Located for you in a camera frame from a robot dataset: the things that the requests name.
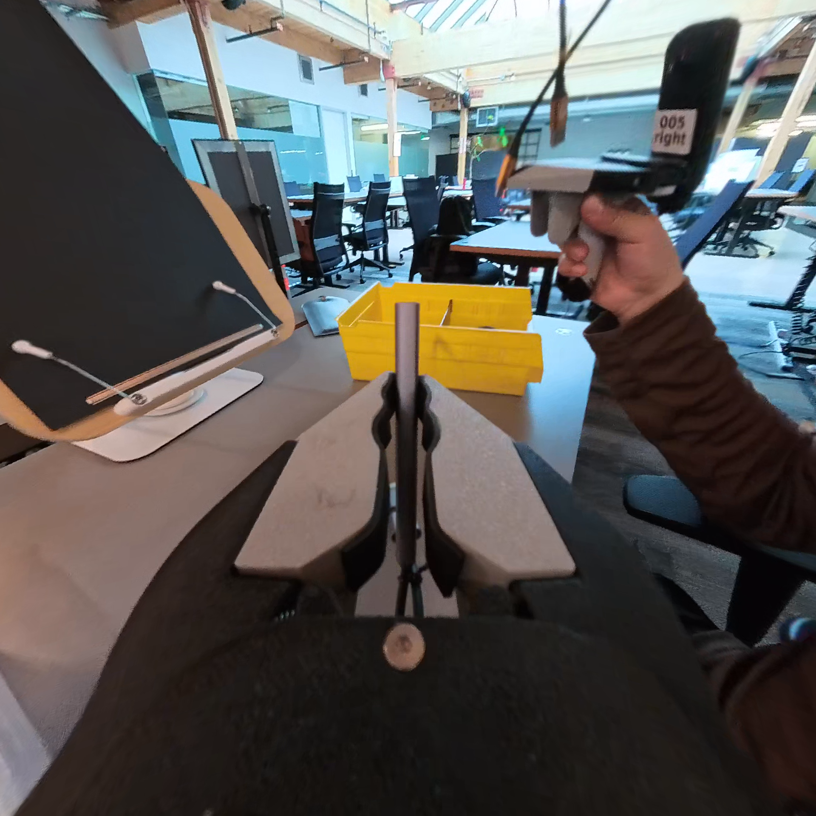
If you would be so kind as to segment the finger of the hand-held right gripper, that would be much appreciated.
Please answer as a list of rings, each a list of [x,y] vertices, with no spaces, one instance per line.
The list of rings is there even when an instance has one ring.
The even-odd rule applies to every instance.
[[[538,161],[518,167],[505,182],[505,189],[531,192],[586,193],[603,162],[589,158]]]

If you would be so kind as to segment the black office chair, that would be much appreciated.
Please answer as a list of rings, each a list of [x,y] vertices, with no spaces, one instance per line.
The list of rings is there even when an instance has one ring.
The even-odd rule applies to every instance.
[[[341,272],[349,267],[342,231],[344,186],[315,182],[312,190],[308,239],[297,263],[301,286],[347,290],[349,284],[341,281]]]
[[[393,276],[393,264],[389,258],[389,235],[387,223],[388,201],[391,193],[390,181],[370,183],[362,208],[359,225],[345,224],[343,241],[348,250],[356,255],[349,268],[358,267],[359,283],[365,282],[366,268],[377,269]]]
[[[410,281],[418,275],[423,282],[441,282],[451,242],[439,231],[440,200],[433,177],[404,178],[413,250]]]

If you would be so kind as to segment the black wooden-edged book stand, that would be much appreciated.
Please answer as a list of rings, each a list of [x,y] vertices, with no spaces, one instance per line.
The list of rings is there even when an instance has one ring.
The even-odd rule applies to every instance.
[[[40,2],[2,2],[2,421],[153,454],[263,381],[280,279]]]

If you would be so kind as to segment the person's torso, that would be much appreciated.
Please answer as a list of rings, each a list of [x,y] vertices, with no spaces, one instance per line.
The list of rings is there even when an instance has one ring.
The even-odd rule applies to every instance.
[[[713,629],[691,641],[734,743],[786,814],[814,814],[814,639],[751,648]]]

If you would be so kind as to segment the dark blue chair back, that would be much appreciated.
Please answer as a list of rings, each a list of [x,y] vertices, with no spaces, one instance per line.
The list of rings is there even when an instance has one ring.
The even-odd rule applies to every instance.
[[[729,180],[708,208],[673,241],[682,269],[687,267],[690,260],[724,223],[729,212],[740,204],[751,186],[752,181]]]

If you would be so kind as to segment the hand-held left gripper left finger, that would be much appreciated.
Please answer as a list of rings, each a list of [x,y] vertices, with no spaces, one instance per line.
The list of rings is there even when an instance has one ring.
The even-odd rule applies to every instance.
[[[378,376],[303,432],[234,566],[242,575],[358,590],[387,548],[395,382]]]

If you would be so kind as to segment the grey-framed black panel stand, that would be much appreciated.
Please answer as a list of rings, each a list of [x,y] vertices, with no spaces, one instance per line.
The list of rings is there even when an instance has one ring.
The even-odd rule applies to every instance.
[[[207,186],[238,218],[285,295],[286,265],[300,259],[278,150],[270,139],[193,139]]]

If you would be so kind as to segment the wooden office table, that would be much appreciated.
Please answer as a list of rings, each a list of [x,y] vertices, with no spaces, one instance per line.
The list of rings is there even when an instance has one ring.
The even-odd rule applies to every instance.
[[[514,285],[528,286],[530,271],[543,270],[538,289],[535,315],[547,316],[549,297],[556,276],[561,250],[546,237],[532,235],[527,222],[507,221],[453,241],[450,251],[475,256],[516,270]]]

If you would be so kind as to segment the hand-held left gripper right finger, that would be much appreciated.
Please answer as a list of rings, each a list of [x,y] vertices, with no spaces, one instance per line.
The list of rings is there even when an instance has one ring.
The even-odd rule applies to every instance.
[[[442,595],[574,576],[515,441],[432,377],[418,394],[425,556]]]

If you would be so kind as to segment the grey pouch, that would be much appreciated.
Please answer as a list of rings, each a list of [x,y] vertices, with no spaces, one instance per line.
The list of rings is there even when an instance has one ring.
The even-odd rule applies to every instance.
[[[309,329],[316,338],[340,334],[340,317],[355,303],[335,295],[319,295],[302,305]]]

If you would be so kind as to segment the yellow plastic bin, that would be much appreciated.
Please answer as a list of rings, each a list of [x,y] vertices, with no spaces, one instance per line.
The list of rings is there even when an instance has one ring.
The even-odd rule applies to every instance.
[[[376,284],[340,314],[354,380],[395,370],[395,309],[403,302],[419,305],[419,374],[450,390],[510,396],[541,381],[543,347],[529,330],[529,289],[422,282]]]

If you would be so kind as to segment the black chair with jacket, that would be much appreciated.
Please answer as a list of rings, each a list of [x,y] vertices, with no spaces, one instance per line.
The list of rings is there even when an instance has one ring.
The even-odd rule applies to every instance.
[[[425,283],[498,285],[503,279],[500,266],[480,260],[473,252],[451,248],[474,233],[471,201],[462,197],[442,199],[433,228],[414,251],[420,279]]]

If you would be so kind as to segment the blue office chair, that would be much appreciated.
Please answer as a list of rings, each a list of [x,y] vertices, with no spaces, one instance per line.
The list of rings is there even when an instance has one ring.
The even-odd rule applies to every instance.
[[[711,523],[678,479],[636,475],[623,486],[623,506],[639,520],[740,558],[726,630],[755,646],[805,582],[814,583],[815,556],[745,543]]]

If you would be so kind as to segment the person's right forearm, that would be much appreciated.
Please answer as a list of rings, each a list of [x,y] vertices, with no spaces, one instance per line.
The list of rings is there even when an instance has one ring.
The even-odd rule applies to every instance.
[[[601,378],[709,520],[753,544],[815,552],[814,436],[758,393],[688,281],[584,333]]]

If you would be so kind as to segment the person's right hand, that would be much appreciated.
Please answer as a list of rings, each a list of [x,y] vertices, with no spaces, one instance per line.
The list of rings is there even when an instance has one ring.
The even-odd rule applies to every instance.
[[[668,233],[640,198],[586,196],[581,219],[605,241],[591,299],[618,324],[651,310],[686,282]]]

